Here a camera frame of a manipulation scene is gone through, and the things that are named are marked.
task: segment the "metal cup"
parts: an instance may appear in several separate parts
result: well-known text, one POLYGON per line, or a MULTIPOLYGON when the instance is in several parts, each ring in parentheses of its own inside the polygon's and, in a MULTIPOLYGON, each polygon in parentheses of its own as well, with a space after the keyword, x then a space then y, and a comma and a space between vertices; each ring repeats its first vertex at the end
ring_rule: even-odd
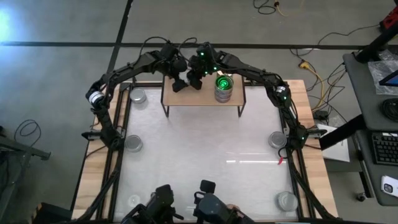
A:
POLYGON ((220 103, 226 103, 231 99, 234 81, 227 75, 216 78, 215 98, 220 103))

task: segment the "keyboard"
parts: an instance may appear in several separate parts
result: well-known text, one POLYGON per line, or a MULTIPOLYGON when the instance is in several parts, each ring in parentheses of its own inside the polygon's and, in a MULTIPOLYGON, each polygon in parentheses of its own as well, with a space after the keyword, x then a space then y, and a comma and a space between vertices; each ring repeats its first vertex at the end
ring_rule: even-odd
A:
POLYGON ((398 136, 372 133, 372 143, 376 164, 398 166, 398 136))

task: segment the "wooden board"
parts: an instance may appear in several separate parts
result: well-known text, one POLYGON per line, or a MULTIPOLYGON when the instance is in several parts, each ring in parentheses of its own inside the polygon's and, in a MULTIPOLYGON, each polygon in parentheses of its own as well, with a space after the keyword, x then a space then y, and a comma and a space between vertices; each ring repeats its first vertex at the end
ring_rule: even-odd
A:
MULTIPOLYGON (((312 112, 310 103, 308 100, 307 92, 305 90, 305 85, 303 80, 287 80, 290 85, 290 90, 292 92, 292 99, 297 107, 298 119, 299 121, 306 127, 310 128, 314 125, 314 121, 312 118, 312 112)), ((115 91, 115 96, 111 102, 111 107, 109 109, 109 113, 111 118, 114 117, 116 102, 118 98, 118 91, 115 91)), ((121 118, 119 124, 124 118, 124 109, 126 107, 127 97, 123 98, 122 109, 121 109, 121 118)), ((308 145, 320 147, 319 141, 315 139, 308 139, 308 145)), ((103 143, 100 140, 95 140, 91 142, 88 146, 88 152, 91 152, 99 147, 103 146, 103 143)), ((87 207, 92 203, 95 196, 100 191, 101 181, 104 171, 104 165, 106 160, 107 149, 103 149, 95 154, 91 155, 85 161, 83 173, 81 176, 80 186, 78 188, 78 194, 75 202, 75 208, 73 210, 73 218, 78 218, 80 215, 84 213, 87 207)), ((314 192, 315 196, 319 199, 322 205, 334 216, 338 216, 337 209, 335 205, 335 201, 333 198, 333 193, 331 191, 328 174, 326 172, 325 163, 323 161, 322 152, 319 149, 313 149, 311 147, 303 148, 303 156, 305 161, 305 167, 307 169, 308 181, 310 182, 310 188, 314 192)), ((295 163, 298 167, 297 156, 294 155, 295 163)), ((305 196, 300 191, 300 199, 303 204, 303 212, 305 217, 309 217, 307 203, 305 196)), ((108 214, 109 208, 109 198, 110 191, 107 195, 106 206, 104 208, 104 215, 108 214)))
POLYGON ((220 103, 215 99, 216 78, 215 73, 207 75, 201 79, 203 84, 200 90, 188 86, 175 93, 172 88, 174 81, 165 77, 163 104, 165 106, 242 106, 244 104, 242 76, 233 75, 232 96, 226 103, 220 103))

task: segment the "gray floor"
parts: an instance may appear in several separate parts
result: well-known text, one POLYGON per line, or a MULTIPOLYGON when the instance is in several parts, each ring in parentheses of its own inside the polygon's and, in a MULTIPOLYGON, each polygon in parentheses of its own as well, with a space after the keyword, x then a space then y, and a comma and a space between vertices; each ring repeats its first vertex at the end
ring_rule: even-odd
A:
MULTIPOLYGON (((3 0, 0 1, 0 42, 114 42, 126 0, 3 0)), ((244 44, 316 44, 328 32, 349 32, 377 24, 394 7, 391 0, 281 1, 289 17, 260 15, 251 1, 136 0, 132 4, 123 42, 142 42, 161 35, 174 42, 197 36, 200 42, 244 44)), ((349 37, 329 36, 323 44, 362 45, 375 37, 376 28, 349 37)), ((222 49, 243 62, 279 73, 285 79, 314 76, 297 67, 300 60, 288 50, 222 49)), ((314 50, 305 59, 326 78, 349 50, 314 50)), ((25 119, 42 128, 38 148, 52 152, 51 160, 34 159, 12 205, 12 219, 28 217, 40 202, 69 209, 80 174, 87 141, 80 134, 93 121, 84 94, 106 71, 112 48, 102 47, 0 47, 0 124, 12 136, 25 119)), ((121 48, 116 67, 132 62, 139 49, 121 48)), ((185 50, 189 57, 192 49, 185 50)), ((143 74, 139 80, 160 80, 143 74)), ((346 118, 359 114, 349 78, 346 89, 331 104, 346 118)), ((309 94, 319 96, 319 86, 309 94)), ((341 217, 349 220, 397 223, 398 208, 379 206, 374 199, 363 203, 353 194, 363 191, 354 173, 330 173, 330 182, 341 217)))

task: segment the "white paper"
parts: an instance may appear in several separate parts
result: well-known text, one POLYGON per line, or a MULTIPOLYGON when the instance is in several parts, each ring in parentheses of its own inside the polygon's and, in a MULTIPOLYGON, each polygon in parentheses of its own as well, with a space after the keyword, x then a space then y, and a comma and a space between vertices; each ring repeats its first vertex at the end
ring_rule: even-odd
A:
MULTIPOLYGON (((317 127, 318 129, 327 130, 326 134, 337 129, 323 124, 317 124, 317 127)), ((322 155, 323 158, 325 159, 334 159, 337 161, 349 162, 347 139, 342 140, 341 142, 335 144, 334 146, 331 146, 328 149, 323 150, 322 155)))

